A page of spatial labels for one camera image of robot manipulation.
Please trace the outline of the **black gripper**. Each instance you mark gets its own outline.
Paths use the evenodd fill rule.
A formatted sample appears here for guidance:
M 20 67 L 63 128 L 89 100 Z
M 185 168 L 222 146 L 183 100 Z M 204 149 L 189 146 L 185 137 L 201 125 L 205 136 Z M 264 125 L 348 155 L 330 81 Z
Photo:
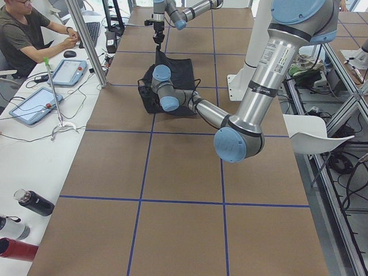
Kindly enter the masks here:
M 163 21 L 154 21 L 153 23 L 155 34 L 153 35 L 153 40 L 157 45 L 161 45 L 163 42 L 164 35 L 164 22 Z
M 140 86 L 139 94 L 144 106 L 160 106 L 158 95 L 150 87 Z

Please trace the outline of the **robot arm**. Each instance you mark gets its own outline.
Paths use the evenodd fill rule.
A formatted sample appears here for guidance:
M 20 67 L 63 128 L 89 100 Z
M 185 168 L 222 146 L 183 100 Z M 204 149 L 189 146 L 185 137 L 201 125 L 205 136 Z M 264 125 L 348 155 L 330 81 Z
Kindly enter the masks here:
M 216 128 L 217 155 L 230 163 L 257 155 L 265 138 L 261 123 L 277 96 L 297 51 L 332 41 L 337 32 L 338 1 L 272 1 L 269 40 L 235 114 L 202 98 L 196 91 L 191 64 L 173 70 L 172 59 L 156 51 L 156 62 L 139 80 L 139 93 L 149 113 L 200 115 Z
M 153 35 L 154 42 L 159 46 L 164 40 L 164 24 L 165 15 L 167 14 L 178 30 L 186 27 L 187 23 L 199 15 L 213 10 L 219 9 L 223 4 L 221 0 L 201 1 L 192 7 L 178 10 L 175 1 L 159 0 L 153 1 L 153 14 L 151 19 L 145 20 L 145 26 L 152 25 L 155 34 Z

